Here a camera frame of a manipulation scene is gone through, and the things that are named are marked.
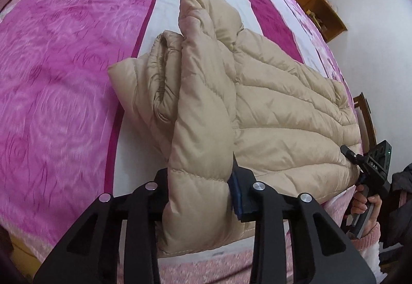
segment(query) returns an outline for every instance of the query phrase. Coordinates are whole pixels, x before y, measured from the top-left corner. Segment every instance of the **silver screw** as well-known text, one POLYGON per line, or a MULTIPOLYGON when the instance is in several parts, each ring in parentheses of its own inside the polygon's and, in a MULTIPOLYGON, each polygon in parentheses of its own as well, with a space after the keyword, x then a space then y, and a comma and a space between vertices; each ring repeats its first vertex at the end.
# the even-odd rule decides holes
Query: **silver screw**
POLYGON ((146 190, 156 190, 157 189, 157 183, 156 182, 149 182, 145 185, 146 190))
POLYGON ((308 193, 303 193, 300 195, 300 199, 305 203, 310 203, 312 201, 312 196, 308 193))
POLYGON ((99 196, 99 201, 101 201, 102 203, 107 203, 110 199, 111 199, 111 195, 109 193, 102 193, 99 196))
POLYGON ((264 185, 262 182, 255 182, 255 183, 253 183, 253 188, 254 188, 255 190, 262 191, 262 190, 264 190, 265 187, 266 187, 266 185, 264 185))

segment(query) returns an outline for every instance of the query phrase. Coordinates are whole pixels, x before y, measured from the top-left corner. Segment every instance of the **jacket sleeve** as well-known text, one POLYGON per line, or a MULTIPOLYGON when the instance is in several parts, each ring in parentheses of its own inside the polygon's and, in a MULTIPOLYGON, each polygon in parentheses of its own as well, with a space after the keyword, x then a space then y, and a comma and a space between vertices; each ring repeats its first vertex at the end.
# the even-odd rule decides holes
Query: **jacket sleeve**
POLYGON ((367 265, 375 275, 377 284, 379 284, 386 277, 386 274, 383 274, 379 267, 380 236, 380 226, 379 223, 376 223, 376 226, 372 228, 368 235, 364 236, 361 239, 352 240, 353 245, 360 252, 363 259, 366 261, 367 265))

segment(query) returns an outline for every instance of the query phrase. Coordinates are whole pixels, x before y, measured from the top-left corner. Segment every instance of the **jacket cuff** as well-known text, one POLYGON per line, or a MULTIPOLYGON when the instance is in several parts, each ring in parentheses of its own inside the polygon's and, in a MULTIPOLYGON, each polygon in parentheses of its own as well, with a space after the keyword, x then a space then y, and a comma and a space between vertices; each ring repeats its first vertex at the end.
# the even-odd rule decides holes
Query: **jacket cuff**
POLYGON ((359 251, 368 249, 370 246, 374 245, 379 241, 381 236, 381 228, 379 223, 377 222, 375 227, 369 232, 368 235, 360 239, 351 240, 355 248, 359 251))

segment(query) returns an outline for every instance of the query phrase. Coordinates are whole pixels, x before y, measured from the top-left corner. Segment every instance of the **white wall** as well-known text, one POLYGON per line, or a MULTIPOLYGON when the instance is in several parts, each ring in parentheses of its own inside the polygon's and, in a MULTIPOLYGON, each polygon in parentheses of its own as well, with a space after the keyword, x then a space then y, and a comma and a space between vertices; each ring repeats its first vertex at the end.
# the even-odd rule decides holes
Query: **white wall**
POLYGON ((351 93, 369 102, 391 173, 412 162, 412 0, 328 0, 348 31, 329 43, 351 93))

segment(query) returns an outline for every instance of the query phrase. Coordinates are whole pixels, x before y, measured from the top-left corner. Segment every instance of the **hand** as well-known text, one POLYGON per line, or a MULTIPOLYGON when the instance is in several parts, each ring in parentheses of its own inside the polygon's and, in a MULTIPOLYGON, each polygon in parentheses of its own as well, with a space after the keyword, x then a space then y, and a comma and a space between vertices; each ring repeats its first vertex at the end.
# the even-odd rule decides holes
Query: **hand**
MULTIPOLYGON (((356 188, 356 192, 354 194, 354 200, 352 202, 351 214, 362 214, 366 211, 366 197, 362 195, 362 191, 364 190, 363 185, 358 185, 356 188)), ((374 195, 368 198, 368 201, 372 204, 375 204, 374 209, 372 210, 372 214, 368 222, 366 223, 365 230, 363 231, 362 237, 369 234, 372 228, 376 225, 376 220, 378 219, 379 212, 382 206, 382 199, 379 195, 374 195)))

